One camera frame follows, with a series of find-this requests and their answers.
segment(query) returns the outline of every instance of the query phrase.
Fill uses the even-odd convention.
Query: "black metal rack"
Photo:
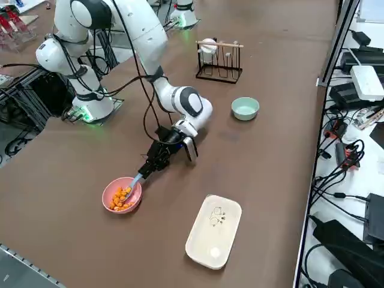
[[[196,42],[199,63],[196,78],[236,84],[242,73],[240,51],[244,46],[237,41],[229,44],[214,40],[215,42],[212,43]],[[214,53],[206,53],[204,48],[208,46],[217,46],[217,48]]]

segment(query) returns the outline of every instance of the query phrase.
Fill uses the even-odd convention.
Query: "orange food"
[[[124,203],[125,197],[131,192],[131,188],[122,189],[119,187],[116,193],[112,196],[112,201],[109,203],[109,209],[114,211],[123,211],[134,205],[134,202]]]

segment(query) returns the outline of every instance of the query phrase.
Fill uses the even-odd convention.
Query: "white rectangular plate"
[[[185,243],[187,255],[211,269],[222,268],[235,240],[241,212],[237,202],[208,195]]]

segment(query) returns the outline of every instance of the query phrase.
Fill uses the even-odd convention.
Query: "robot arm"
[[[192,87],[174,87],[163,77],[159,60],[166,48],[167,34],[146,0],[71,0],[75,19],[88,29],[114,27],[126,31],[133,49],[151,80],[162,108],[182,116],[174,126],[196,137],[212,113],[210,102]]]
[[[192,3],[192,0],[179,1]],[[188,16],[192,6],[186,10],[181,5],[180,9]],[[180,120],[170,130],[160,127],[156,131],[160,141],[153,142],[146,163],[139,169],[143,178],[165,168],[170,156],[182,147],[189,159],[194,161],[197,157],[194,138],[211,116],[212,105],[194,88],[172,86],[164,76],[159,60],[167,45],[167,35],[146,0],[56,0],[55,25],[59,30],[58,37],[64,43],[57,37],[47,39],[37,49],[37,59],[49,71],[69,78],[77,92],[75,100],[80,102],[79,105],[91,110],[93,115],[98,112],[93,119],[107,116],[113,109],[112,101],[104,97],[92,68],[79,65],[77,58],[91,45],[89,29],[109,29],[113,26],[127,33],[146,74],[151,76],[149,81],[157,92],[161,108],[180,114]]]

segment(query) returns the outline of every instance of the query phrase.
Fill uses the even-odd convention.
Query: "plug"
[[[351,30],[352,38],[360,45],[360,46],[368,46],[371,43],[371,38],[368,37],[364,32],[356,32]]]

